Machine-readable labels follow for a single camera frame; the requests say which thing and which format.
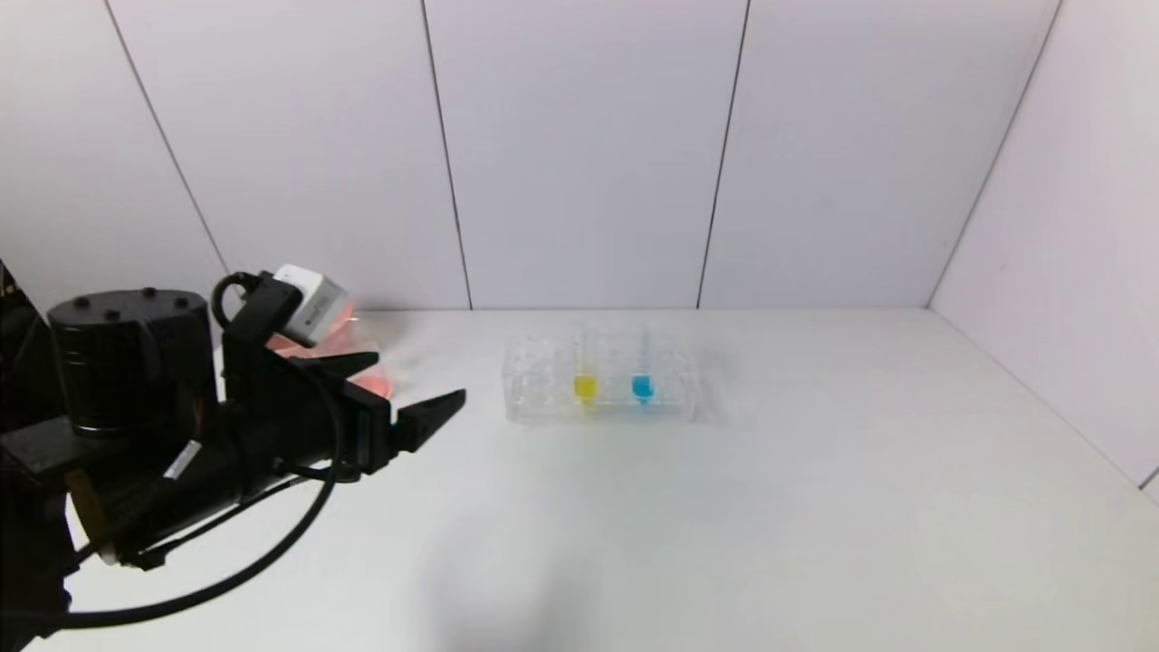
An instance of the yellow liquid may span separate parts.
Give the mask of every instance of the yellow liquid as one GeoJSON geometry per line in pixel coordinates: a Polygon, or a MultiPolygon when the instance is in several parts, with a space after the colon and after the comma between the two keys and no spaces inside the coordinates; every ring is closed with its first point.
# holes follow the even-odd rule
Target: yellow liquid
{"type": "Polygon", "coordinates": [[[596,400],[597,389],[595,376],[576,376],[575,393],[580,403],[591,405],[591,402],[596,400]]]}

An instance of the test tube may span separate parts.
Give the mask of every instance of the test tube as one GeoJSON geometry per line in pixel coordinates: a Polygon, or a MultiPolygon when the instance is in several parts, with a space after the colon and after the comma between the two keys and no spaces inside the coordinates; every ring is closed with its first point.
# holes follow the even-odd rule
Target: test tube
{"type": "Polygon", "coordinates": [[[581,404],[590,406],[596,401],[599,383],[596,380],[595,352],[592,351],[591,332],[586,323],[580,325],[575,338],[575,395],[581,404]]]}
{"type": "Polygon", "coordinates": [[[632,376],[632,395],[636,397],[640,405],[648,405],[656,394],[656,388],[651,382],[651,332],[644,323],[640,330],[640,353],[636,359],[636,369],[632,376]]]}

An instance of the blue liquid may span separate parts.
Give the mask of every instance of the blue liquid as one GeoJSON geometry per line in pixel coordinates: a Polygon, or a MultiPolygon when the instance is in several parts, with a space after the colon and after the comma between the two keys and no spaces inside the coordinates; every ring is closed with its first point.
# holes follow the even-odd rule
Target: blue liquid
{"type": "Polygon", "coordinates": [[[639,374],[632,378],[632,394],[635,395],[636,401],[640,405],[646,405],[651,401],[653,395],[656,394],[655,388],[651,384],[651,376],[647,374],[639,374]]]}

